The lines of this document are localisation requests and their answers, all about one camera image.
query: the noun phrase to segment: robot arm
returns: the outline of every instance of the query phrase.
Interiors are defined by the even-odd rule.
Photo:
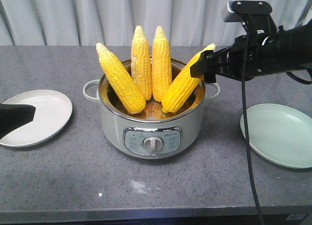
[[[312,78],[312,20],[287,31],[281,26],[277,31],[271,11],[264,1],[230,1],[222,11],[225,22],[239,21],[249,34],[245,80],[286,72],[296,81],[310,84],[291,71],[307,69]],[[215,82],[216,74],[241,81],[246,38],[237,37],[232,46],[217,52],[204,51],[191,66],[191,76],[204,82]]]

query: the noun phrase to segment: yellow corn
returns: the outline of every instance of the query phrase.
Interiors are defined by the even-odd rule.
[[[172,82],[161,102],[164,113],[177,112],[198,85],[200,79],[191,77],[190,67],[199,59],[200,54],[206,50],[215,50],[215,44],[212,43],[195,54]]]
[[[126,68],[117,56],[101,43],[97,43],[97,54],[110,85],[126,110],[130,114],[140,113],[146,102]]]
[[[150,48],[141,26],[136,26],[131,47],[131,76],[148,101],[152,97]]]
[[[158,26],[152,49],[153,97],[160,102],[172,83],[171,52],[164,29]]]

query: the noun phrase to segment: label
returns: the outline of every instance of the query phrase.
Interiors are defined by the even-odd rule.
[[[286,220],[302,220],[307,214],[291,214]]]

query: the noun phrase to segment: gray countertop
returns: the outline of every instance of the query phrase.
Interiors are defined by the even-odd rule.
[[[130,47],[109,47],[121,61]],[[188,62],[202,47],[172,47]],[[129,157],[104,136],[98,108],[82,95],[103,72],[95,47],[1,46],[0,102],[37,89],[72,101],[65,128],[33,147],[0,146],[0,223],[256,214],[244,139],[240,82],[218,77],[220,96],[184,152],[163,160]],[[247,82],[248,107],[283,104],[312,116],[312,86],[285,74]],[[312,170],[270,163],[252,151],[264,214],[312,212]]]

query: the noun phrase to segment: white curtain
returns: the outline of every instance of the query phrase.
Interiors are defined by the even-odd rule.
[[[150,44],[162,25],[172,46],[232,45],[244,31],[222,21],[227,1],[1,0],[0,45],[131,45],[136,25]],[[272,6],[276,25],[290,29],[308,0],[262,1]]]

